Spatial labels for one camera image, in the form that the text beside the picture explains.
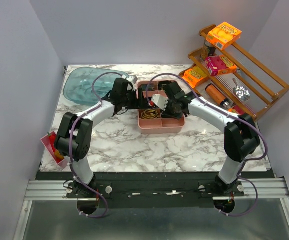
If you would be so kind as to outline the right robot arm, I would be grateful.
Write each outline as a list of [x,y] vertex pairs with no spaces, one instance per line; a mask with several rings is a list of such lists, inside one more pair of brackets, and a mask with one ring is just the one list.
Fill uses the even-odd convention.
[[247,113],[235,116],[208,101],[202,103],[203,98],[193,92],[185,93],[176,81],[163,81],[158,85],[168,98],[163,111],[167,116],[179,118],[192,115],[224,133],[226,160],[215,178],[214,189],[218,195],[226,196],[233,190],[246,158],[261,143],[253,118]]

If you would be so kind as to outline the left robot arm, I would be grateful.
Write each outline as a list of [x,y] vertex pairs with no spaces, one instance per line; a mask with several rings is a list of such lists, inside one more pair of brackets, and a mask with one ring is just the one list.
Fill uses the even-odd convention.
[[63,115],[54,142],[55,148],[69,158],[69,167],[78,185],[78,192],[85,198],[96,190],[94,173],[89,166],[87,154],[91,146],[93,128],[109,119],[123,108],[138,107],[137,93],[134,89],[136,77],[118,77],[110,90],[99,102],[78,114],[67,112]]

